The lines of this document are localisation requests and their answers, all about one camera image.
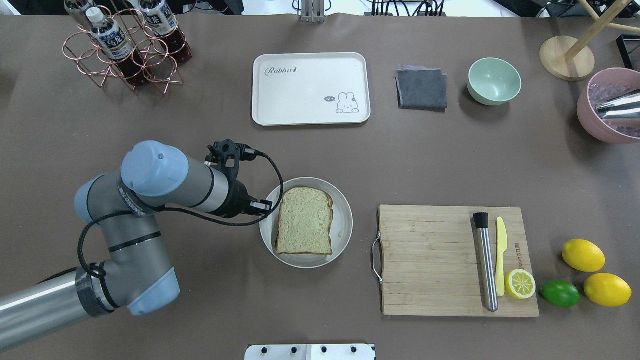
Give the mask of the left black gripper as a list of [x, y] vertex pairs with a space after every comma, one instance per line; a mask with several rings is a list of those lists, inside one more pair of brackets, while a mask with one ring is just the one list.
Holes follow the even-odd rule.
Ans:
[[230, 182], [227, 198], [220, 207], [220, 217], [231, 219], [238, 215], [261, 216], [272, 210], [274, 203], [258, 200], [249, 195], [246, 186], [237, 180]]

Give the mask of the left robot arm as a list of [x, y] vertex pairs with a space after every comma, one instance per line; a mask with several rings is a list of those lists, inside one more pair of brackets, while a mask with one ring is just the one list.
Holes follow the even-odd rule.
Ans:
[[141, 316], [169, 305], [180, 287], [157, 215], [187, 214], [229, 225], [260, 223], [281, 201], [259, 200], [238, 180], [240, 162], [268, 155], [231, 140], [208, 146], [204, 161], [154, 140], [139, 142], [121, 167], [87, 182], [74, 206], [85, 222], [77, 268], [1, 299], [1, 350], [127, 308]]

